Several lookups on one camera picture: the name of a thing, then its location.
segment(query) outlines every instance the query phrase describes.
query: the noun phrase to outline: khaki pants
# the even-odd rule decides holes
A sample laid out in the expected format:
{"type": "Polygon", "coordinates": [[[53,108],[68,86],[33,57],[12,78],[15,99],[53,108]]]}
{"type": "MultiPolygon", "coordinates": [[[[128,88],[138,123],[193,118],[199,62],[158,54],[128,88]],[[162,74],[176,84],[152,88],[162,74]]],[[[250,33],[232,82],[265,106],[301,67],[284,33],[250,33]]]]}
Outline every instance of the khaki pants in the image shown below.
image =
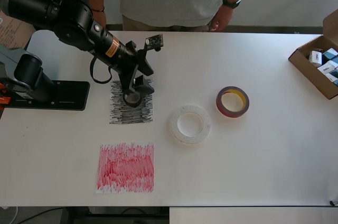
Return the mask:
{"type": "Polygon", "coordinates": [[[143,22],[134,21],[122,15],[123,30],[124,31],[180,31],[180,32],[208,32],[209,26],[197,27],[183,27],[183,26],[170,26],[170,27],[154,27],[144,24],[143,22]]]}

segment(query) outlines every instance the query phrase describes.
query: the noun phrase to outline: clear tape roll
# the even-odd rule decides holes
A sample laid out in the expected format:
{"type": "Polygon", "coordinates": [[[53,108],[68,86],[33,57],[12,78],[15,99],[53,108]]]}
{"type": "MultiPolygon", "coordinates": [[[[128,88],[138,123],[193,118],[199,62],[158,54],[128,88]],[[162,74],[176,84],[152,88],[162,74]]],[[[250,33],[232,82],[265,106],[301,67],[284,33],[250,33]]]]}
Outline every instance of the clear tape roll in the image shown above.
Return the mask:
{"type": "Polygon", "coordinates": [[[208,114],[200,107],[193,106],[193,105],[186,105],[178,110],[176,110],[172,117],[170,118],[170,131],[172,132],[173,136],[178,139],[180,142],[185,144],[197,144],[205,140],[210,132],[211,122],[208,114]],[[203,128],[202,130],[193,136],[184,135],[179,129],[179,118],[186,114],[186,113],[195,113],[203,121],[203,128]]]}

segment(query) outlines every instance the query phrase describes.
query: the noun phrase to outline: black scribble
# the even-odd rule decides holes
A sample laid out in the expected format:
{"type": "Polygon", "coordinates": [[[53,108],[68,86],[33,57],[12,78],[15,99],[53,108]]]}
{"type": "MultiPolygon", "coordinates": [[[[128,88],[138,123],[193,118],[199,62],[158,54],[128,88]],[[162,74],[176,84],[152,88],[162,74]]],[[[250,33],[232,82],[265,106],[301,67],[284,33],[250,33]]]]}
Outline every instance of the black scribble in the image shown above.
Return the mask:
{"type": "MultiPolygon", "coordinates": [[[[147,79],[152,86],[153,80],[147,79]]],[[[113,80],[110,87],[110,124],[137,124],[153,121],[153,95],[146,96],[141,104],[132,108],[123,101],[121,83],[113,80]]]]}

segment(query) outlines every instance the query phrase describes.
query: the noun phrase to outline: red tape roll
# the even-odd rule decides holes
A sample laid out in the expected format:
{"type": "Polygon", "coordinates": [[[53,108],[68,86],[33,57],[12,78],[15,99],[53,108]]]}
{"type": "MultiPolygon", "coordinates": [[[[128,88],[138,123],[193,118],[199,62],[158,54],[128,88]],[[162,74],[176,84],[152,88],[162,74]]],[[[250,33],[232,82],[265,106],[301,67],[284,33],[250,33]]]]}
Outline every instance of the red tape roll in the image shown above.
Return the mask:
{"type": "Polygon", "coordinates": [[[240,88],[238,87],[226,87],[223,88],[217,95],[216,98],[216,106],[217,109],[225,116],[236,118],[242,116],[247,110],[249,109],[249,97],[248,95],[240,88]],[[238,95],[243,102],[243,107],[240,111],[231,111],[225,108],[225,106],[222,103],[222,96],[226,93],[233,93],[238,95]]]}

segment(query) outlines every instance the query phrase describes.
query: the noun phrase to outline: red scribble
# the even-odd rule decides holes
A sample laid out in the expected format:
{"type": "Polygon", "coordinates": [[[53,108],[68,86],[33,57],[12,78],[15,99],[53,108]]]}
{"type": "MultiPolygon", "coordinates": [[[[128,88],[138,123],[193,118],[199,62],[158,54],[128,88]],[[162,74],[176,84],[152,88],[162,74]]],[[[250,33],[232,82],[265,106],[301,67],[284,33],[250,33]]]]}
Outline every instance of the red scribble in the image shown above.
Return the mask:
{"type": "Polygon", "coordinates": [[[152,192],[154,145],[101,145],[96,188],[103,192],[152,192]]]}

